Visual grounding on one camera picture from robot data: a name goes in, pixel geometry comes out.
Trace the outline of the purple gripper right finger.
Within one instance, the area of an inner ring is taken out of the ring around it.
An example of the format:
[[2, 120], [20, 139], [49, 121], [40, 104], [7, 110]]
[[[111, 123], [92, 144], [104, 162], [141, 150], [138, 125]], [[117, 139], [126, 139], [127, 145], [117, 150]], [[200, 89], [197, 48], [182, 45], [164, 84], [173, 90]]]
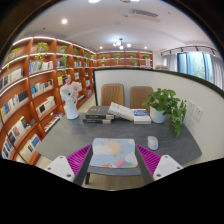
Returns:
[[147, 171], [154, 180], [159, 180], [182, 169], [182, 166], [169, 155], [160, 156], [140, 145], [137, 149]]

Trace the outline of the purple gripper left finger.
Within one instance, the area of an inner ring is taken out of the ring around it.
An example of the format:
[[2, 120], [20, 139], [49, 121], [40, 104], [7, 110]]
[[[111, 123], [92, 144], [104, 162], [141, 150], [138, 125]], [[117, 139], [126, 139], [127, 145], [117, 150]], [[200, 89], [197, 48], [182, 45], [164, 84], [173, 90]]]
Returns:
[[45, 171], [70, 182], [83, 182], [91, 157], [92, 149], [88, 145], [69, 156], [58, 156], [45, 168]]

